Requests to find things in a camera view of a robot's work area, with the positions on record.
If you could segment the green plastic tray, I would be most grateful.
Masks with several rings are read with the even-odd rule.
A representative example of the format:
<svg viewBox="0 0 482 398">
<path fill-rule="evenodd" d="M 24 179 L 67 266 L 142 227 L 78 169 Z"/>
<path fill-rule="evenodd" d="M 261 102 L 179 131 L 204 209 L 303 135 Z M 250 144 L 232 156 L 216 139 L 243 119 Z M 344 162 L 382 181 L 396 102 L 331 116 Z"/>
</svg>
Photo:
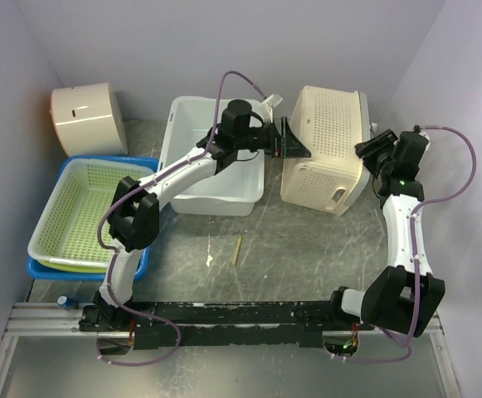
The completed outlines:
<svg viewBox="0 0 482 398">
<path fill-rule="evenodd" d="M 81 274 L 104 274 L 106 272 L 106 266 L 91 267 L 91 266 L 79 266 L 79 265 L 58 265 L 51 262 L 40 261 L 40 264 L 49 268 L 63 272 L 73 272 Z"/>
</svg>

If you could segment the large white plastic tub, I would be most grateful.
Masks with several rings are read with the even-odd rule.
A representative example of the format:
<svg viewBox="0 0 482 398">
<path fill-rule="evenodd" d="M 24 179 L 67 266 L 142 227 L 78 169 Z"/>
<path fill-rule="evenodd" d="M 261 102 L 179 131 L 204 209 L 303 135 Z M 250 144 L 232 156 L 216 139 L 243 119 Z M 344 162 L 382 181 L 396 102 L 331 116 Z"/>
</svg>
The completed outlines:
<svg viewBox="0 0 482 398">
<path fill-rule="evenodd" d="M 214 99 L 198 96 L 176 98 L 163 137 L 159 169 L 187 155 L 204 138 L 215 113 Z M 242 150 L 238 160 L 216 176 L 189 187 L 170 201 L 180 214 L 248 216 L 264 193 L 265 155 Z"/>
</svg>

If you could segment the beige perforated laundry basket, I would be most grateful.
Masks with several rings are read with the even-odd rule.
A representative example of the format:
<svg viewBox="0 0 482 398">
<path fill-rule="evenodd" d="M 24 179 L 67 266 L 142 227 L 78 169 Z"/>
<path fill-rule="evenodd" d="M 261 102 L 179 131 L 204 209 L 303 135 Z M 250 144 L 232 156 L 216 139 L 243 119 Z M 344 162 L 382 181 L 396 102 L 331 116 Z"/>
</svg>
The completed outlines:
<svg viewBox="0 0 482 398">
<path fill-rule="evenodd" d="M 309 158 L 284 160 L 283 201 L 341 216 L 367 185 L 369 172 L 355 145 L 371 138 L 367 96 L 306 85 L 289 120 Z"/>
</svg>

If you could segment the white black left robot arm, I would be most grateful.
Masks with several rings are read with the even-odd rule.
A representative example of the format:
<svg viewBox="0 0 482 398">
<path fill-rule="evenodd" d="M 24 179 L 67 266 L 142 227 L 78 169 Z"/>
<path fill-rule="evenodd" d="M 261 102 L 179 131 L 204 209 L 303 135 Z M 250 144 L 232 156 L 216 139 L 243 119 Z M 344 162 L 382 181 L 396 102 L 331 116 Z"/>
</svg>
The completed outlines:
<svg viewBox="0 0 482 398">
<path fill-rule="evenodd" d="M 230 167 L 242 150 L 273 158 L 310 157 L 286 118 L 279 128 L 275 126 L 272 100 L 266 99 L 261 108 L 263 115 L 243 99 L 229 101 L 225 109 L 215 110 L 207 135 L 187 155 L 142 180 L 119 181 L 112 205 L 100 221 L 110 226 L 112 238 L 111 244 L 100 246 L 113 254 L 94 298 L 100 321 L 109 330 L 119 331 L 129 323 L 135 270 L 143 250 L 158 237 L 161 210 L 175 196 Z"/>
</svg>

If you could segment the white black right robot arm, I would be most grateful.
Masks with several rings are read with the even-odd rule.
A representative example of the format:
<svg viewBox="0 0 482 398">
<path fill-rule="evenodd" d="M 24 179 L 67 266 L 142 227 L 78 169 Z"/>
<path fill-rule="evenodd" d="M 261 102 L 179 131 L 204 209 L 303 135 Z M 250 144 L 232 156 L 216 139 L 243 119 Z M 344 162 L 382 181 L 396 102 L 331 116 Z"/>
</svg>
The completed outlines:
<svg viewBox="0 0 482 398">
<path fill-rule="evenodd" d="M 327 310 L 333 328 L 362 321 L 419 337 L 444 298 L 445 282 L 432 273 L 420 225 L 425 197 L 416 175 L 429 142 L 420 129 L 387 130 L 355 145 L 357 157 L 379 183 L 374 191 L 387 227 L 387 267 L 364 291 L 334 291 Z"/>
</svg>

